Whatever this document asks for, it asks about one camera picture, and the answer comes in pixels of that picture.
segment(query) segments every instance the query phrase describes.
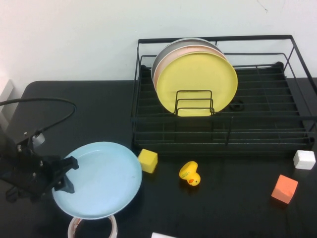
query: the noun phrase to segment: black table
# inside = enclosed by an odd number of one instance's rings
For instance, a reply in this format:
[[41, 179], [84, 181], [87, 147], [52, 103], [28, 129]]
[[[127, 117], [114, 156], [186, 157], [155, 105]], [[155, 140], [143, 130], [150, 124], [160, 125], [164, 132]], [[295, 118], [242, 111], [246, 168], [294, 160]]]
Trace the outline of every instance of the black table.
[[[78, 112], [45, 132], [39, 154], [66, 156], [87, 143], [112, 141], [131, 147], [132, 81], [34, 82], [23, 94], [60, 97], [76, 103]], [[16, 141], [23, 133], [63, 117], [71, 107], [62, 103], [20, 103], [7, 134]], [[317, 235], [317, 171], [295, 171], [289, 160], [201, 158], [201, 184], [189, 187], [178, 178], [192, 158], [160, 157], [153, 175], [143, 173], [134, 200], [116, 214], [119, 238], [150, 238], [152, 232], [178, 238], [314, 237]], [[283, 174], [299, 181], [288, 206], [270, 195]], [[1, 237], [67, 237], [71, 217], [50, 194], [39, 203], [5, 201], [10, 185], [0, 182]], [[107, 219], [86, 222], [83, 234], [103, 237]]]

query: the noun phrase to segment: light blue plate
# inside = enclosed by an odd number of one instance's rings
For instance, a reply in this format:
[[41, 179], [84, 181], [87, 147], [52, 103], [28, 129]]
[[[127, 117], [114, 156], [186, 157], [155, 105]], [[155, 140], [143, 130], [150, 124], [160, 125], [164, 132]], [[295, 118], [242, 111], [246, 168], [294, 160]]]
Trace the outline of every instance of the light blue plate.
[[131, 150], [112, 142], [82, 146], [67, 157], [78, 160], [79, 169], [67, 172], [75, 193], [54, 191], [57, 205], [67, 214], [81, 219], [100, 219], [128, 205], [137, 194], [142, 169]]

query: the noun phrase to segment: yellow rubber duck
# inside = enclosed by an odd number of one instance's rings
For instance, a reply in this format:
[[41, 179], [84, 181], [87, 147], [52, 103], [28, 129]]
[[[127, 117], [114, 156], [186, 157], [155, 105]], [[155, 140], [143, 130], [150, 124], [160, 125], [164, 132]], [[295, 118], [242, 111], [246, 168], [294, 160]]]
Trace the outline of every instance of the yellow rubber duck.
[[198, 185], [200, 183], [200, 176], [196, 173], [197, 168], [198, 164], [195, 161], [186, 163], [179, 171], [180, 178], [187, 180], [191, 186]]

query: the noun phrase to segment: yellow cube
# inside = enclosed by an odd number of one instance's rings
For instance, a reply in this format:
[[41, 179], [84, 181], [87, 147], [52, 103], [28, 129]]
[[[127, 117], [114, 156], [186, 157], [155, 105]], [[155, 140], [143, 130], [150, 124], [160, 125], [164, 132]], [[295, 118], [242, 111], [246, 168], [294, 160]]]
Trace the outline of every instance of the yellow cube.
[[150, 150], [142, 149], [138, 156], [142, 170], [152, 174], [158, 164], [158, 154]]

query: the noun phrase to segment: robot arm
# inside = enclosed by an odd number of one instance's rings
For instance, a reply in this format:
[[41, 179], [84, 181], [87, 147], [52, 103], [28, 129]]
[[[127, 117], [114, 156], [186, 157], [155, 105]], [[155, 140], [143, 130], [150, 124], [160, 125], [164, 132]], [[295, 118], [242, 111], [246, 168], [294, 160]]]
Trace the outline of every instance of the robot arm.
[[0, 129], [0, 179], [13, 185], [6, 192], [9, 202], [23, 197], [35, 201], [52, 188], [74, 193], [74, 186], [65, 174], [79, 168], [77, 160], [37, 155], [33, 143], [38, 136], [43, 135], [34, 134], [15, 144]]

